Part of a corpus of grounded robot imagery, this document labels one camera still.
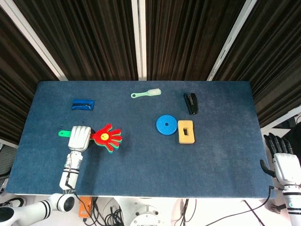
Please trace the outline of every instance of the blue round block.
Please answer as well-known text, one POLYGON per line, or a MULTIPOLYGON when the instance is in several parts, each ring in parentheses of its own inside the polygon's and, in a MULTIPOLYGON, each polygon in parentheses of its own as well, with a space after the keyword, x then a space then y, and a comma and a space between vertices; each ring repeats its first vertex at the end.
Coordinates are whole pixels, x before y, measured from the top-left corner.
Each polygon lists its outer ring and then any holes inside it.
POLYGON ((163 135, 172 135, 177 131, 177 120, 168 114, 162 115, 156 122, 157 130, 163 135))

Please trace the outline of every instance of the black curtain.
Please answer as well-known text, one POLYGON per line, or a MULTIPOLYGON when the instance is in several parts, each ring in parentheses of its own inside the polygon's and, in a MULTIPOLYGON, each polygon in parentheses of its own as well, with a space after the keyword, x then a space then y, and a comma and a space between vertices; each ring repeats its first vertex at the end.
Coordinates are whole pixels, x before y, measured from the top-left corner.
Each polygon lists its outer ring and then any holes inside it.
POLYGON ((148 80, 206 80, 244 0, 146 0, 148 80))
POLYGON ((260 126, 301 104, 301 1, 256 3, 215 81, 250 81, 260 126))
POLYGON ((69 80, 137 80, 129 0, 14 0, 69 80))
POLYGON ((18 144, 39 81, 57 80, 0 8, 0 139, 18 144))

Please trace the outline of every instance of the light green toothbrush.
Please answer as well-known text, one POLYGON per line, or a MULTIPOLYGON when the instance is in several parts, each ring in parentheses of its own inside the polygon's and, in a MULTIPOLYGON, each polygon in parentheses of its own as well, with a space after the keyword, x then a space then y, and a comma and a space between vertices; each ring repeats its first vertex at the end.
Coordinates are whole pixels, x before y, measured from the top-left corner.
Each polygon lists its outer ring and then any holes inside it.
POLYGON ((150 89, 144 93, 132 93, 131 98, 142 97, 142 96, 156 96, 156 95, 161 95, 160 89, 150 89))

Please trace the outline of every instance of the wire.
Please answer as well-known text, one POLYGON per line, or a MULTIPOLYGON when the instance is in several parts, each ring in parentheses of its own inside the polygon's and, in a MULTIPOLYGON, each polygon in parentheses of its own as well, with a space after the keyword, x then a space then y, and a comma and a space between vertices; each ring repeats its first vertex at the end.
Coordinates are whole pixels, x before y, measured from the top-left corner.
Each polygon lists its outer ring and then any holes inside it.
MULTIPOLYGON (((246 200, 243 200, 246 205, 250 208, 250 210, 252 210, 251 206, 247 203, 246 200)), ((262 222, 262 220, 259 218, 259 216, 257 216, 257 214, 254 212, 254 210, 252 210, 252 213, 255 215, 255 217, 258 219, 259 223, 262 225, 262 226, 265 226, 264 223, 262 222)))
POLYGON ((273 186, 269 186, 269 195, 268 195, 267 199, 264 201, 264 203, 261 204, 260 206, 254 208, 254 209, 250 209, 250 210, 248 210, 248 211, 244 211, 244 212, 241 212, 241 213, 236 213, 236 214, 232 214, 232 215, 225 216, 225 217, 220 218, 220 219, 218 219, 218 220, 216 220, 216 221, 214 221, 214 222, 211 222, 210 224, 205 225, 205 226, 212 225, 212 224, 214 224, 214 223, 216 223, 216 222, 218 222, 218 221, 220 221, 220 220, 223 220, 223 219, 225 219, 225 218, 229 218, 229 217, 236 216, 236 215, 239 215, 239 214, 247 213, 247 212, 250 212, 250 211, 253 211, 253 210, 258 209, 258 208, 260 208, 261 206, 264 206, 264 205, 268 202, 268 200, 269 200, 269 198, 270 198, 270 196, 271 196, 271 191, 272 191, 272 189, 274 189, 274 187, 273 187, 273 186))
POLYGON ((107 202, 107 204, 104 206, 103 211, 102 211, 102 215, 103 215, 103 212, 104 212, 105 208, 107 207, 107 205, 108 205, 113 199, 114 199, 114 198, 111 198, 111 199, 107 202))
POLYGON ((192 216, 190 217, 189 220, 186 220, 186 210, 187 210, 187 207, 188 207, 188 202, 189 202, 189 199, 186 199, 185 204, 184 204, 184 206, 183 206, 183 210, 182 210, 182 212, 181 212, 181 217, 180 217, 179 219, 176 220, 176 222, 174 223, 174 226, 175 226, 176 223, 177 223, 179 220, 181 220, 181 219, 182 219, 182 221, 181 221, 180 226, 186 226, 186 223, 189 222, 189 221, 191 221, 191 219, 193 218, 194 213, 196 212, 196 208, 197 208, 197 200, 196 200, 196 204, 195 204, 195 206, 194 206, 194 211, 193 211, 192 216))
POLYGON ((189 221, 191 221, 191 219, 192 219, 192 218, 193 218, 193 216, 194 216, 194 213, 196 212, 196 209, 197 209, 197 199, 196 199, 196 204, 195 204, 195 206, 194 206, 194 211, 193 211, 193 214, 192 214, 191 218, 190 218, 188 221, 186 221, 186 222, 189 222, 189 221))
POLYGON ((70 188, 67 192, 67 194, 69 194, 72 189, 74 189, 68 182, 69 182, 69 178, 70 178, 70 174, 71 174, 71 169, 72 169, 72 152, 70 153, 70 166, 69 166, 69 170, 68 170, 68 174, 66 177, 66 182, 65 182, 65 186, 67 186, 68 188, 70 188))
POLYGON ((85 223, 85 225, 87 225, 87 226, 96 225, 97 226, 96 223, 98 223, 100 226, 124 226, 124 223, 122 220, 122 215, 121 215, 122 211, 121 211, 120 206, 119 206, 119 209, 115 210, 114 212, 113 212, 113 207, 111 206, 110 214, 108 214, 105 218, 103 218, 102 214, 100 214, 99 209, 98 209, 97 199, 98 199, 98 197, 93 198, 92 216, 89 214, 93 223, 88 224, 87 218, 84 218, 83 222, 85 223), (104 224, 99 222, 99 220, 98 220, 99 217, 101 217, 104 224))
POLYGON ((19 206, 15 206, 15 207, 21 207, 24 205, 24 199, 20 198, 20 197, 16 197, 16 198, 12 198, 7 200, 6 202, 0 203, 0 207, 1 206, 8 206, 12 201, 18 200, 20 202, 19 206))

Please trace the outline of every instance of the stapler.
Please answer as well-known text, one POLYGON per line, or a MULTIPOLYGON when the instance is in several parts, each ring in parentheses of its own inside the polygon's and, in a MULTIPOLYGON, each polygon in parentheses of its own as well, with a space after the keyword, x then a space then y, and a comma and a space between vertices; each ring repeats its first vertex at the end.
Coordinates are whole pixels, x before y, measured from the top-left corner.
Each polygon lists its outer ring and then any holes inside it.
POLYGON ((198 100, 195 93, 186 94, 184 93, 184 99, 189 111, 189 114, 198 113, 198 100))

